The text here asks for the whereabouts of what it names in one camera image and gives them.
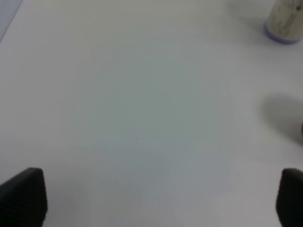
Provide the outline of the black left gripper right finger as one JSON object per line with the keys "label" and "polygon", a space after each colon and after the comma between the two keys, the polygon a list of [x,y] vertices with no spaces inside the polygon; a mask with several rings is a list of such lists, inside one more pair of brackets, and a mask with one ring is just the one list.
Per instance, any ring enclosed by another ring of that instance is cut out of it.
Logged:
{"label": "black left gripper right finger", "polygon": [[283,227],[303,225],[303,172],[295,168],[282,171],[276,212]]}

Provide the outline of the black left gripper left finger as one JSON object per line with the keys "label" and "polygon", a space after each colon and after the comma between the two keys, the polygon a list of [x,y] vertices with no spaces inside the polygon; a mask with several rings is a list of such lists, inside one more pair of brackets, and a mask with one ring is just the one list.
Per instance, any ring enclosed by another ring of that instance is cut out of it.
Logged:
{"label": "black left gripper left finger", "polygon": [[44,173],[30,167],[0,185],[0,225],[41,227],[48,211]]}

